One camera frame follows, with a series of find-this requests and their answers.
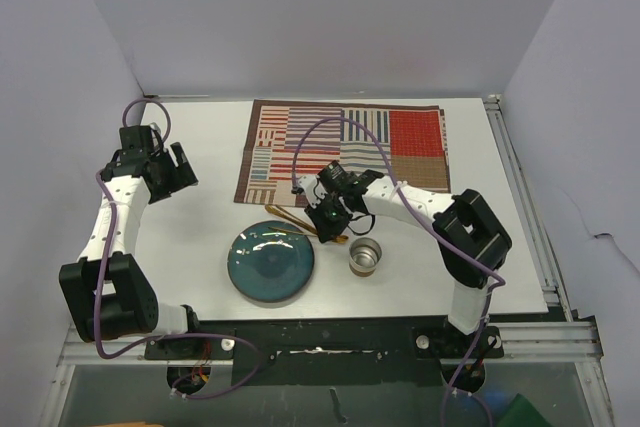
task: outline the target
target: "stainless steel cup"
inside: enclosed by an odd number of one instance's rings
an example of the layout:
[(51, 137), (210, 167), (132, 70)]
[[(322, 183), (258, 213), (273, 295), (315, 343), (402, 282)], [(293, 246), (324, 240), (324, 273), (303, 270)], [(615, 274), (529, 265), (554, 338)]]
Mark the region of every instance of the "stainless steel cup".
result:
[(356, 239), (349, 247), (349, 267), (360, 277), (368, 277), (382, 258), (382, 247), (369, 237)]

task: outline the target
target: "red square pattern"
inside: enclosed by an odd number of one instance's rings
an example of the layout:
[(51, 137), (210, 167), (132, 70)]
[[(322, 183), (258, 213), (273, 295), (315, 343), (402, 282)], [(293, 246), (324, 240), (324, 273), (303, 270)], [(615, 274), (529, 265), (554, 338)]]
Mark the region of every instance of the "red square pattern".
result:
[(438, 111), (410, 112), (392, 110), (389, 112), (391, 124), (391, 157), (441, 157), (442, 136)]

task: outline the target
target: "teal plate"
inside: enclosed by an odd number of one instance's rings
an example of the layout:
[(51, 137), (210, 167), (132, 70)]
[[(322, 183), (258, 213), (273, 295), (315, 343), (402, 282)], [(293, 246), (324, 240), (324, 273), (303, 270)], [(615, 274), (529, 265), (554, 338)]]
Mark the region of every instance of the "teal plate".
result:
[(233, 241), (227, 269), (233, 285), (247, 297), (280, 302), (295, 295), (311, 278), (313, 247), (295, 225), (269, 220), (245, 229)]

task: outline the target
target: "striped placemat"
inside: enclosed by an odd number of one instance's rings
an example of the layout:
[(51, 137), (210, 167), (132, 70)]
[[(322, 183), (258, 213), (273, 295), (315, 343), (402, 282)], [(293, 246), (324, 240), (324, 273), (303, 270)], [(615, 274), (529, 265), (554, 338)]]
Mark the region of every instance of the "striped placemat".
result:
[[(315, 122), (339, 116), (360, 122), (377, 136), (399, 179), (450, 192), (444, 112), (438, 106), (256, 100), (234, 201), (304, 207), (304, 197), (291, 193), (296, 146)], [(332, 160), (347, 171), (386, 173), (371, 138), (350, 124), (327, 122), (314, 130), (298, 155), (296, 171), (317, 174)]]

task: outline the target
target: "gray wall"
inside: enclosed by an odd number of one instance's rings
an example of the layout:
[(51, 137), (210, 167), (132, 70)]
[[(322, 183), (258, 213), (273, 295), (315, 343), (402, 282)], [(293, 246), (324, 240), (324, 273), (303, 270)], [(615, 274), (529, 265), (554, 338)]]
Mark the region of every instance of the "gray wall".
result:
[(95, 0), (147, 93), (502, 92), (553, 0)]
[(139, 94), (92, 0), (0, 0), (2, 425), (35, 425), (69, 314), (60, 265), (87, 240), (93, 181)]
[(556, 0), (505, 106), (572, 306), (597, 316), (620, 426), (640, 418), (639, 29), (640, 0)]

